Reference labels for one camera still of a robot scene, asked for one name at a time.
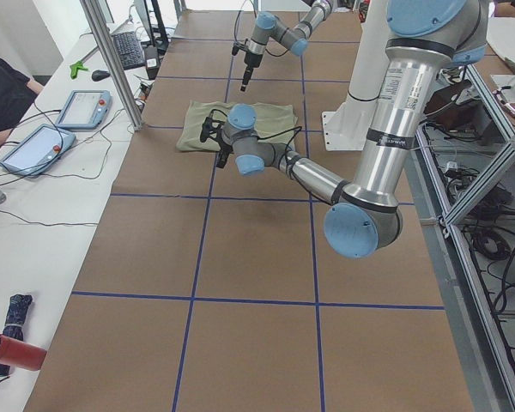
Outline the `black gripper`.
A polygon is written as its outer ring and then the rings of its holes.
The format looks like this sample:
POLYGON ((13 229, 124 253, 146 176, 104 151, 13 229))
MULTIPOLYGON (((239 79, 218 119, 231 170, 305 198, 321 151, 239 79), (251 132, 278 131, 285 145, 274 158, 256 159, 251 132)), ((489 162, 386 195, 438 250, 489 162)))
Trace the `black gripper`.
POLYGON ((262 55, 256 54, 251 51, 247 51, 245 54, 245 72, 243 75, 242 83, 240 86, 240 91, 245 92, 247 89, 247 86, 251 80, 252 72, 258 68, 262 62, 262 55))
POLYGON ((233 148, 228 142, 225 142, 221 136, 218 136, 216 141, 220 146, 220 151, 216 160, 216 167, 224 168, 227 164, 228 156, 233 153, 233 148))

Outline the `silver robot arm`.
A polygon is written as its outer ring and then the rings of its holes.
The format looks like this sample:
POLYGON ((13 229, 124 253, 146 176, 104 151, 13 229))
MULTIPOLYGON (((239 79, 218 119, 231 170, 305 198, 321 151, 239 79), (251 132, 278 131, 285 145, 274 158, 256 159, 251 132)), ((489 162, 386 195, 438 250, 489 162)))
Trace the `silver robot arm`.
POLYGON ((364 147, 350 181, 272 143, 255 128, 257 114, 235 105, 218 126, 203 124, 202 139, 219 144, 218 167, 233 155, 240 174, 274 167, 329 205, 324 236, 347 258, 364 258, 393 243, 403 228, 395 195, 404 162, 438 73, 479 61, 485 52, 485 1, 373 1, 360 53, 371 57, 373 103, 364 147))
POLYGON ((307 1, 310 5, 306 15, 294 26, 289 27, 268 11, 257 14, 251 37, 244 43, 235 42, 232 54, 245 53, 245 71, 240 86, 242 92, 251 80, 253 71, 262 62, 270 39, 282 45, 288 52, 300 57, 308 46, 308 40, 316 28, 325 21, 337 6, 337 1, 307 1))

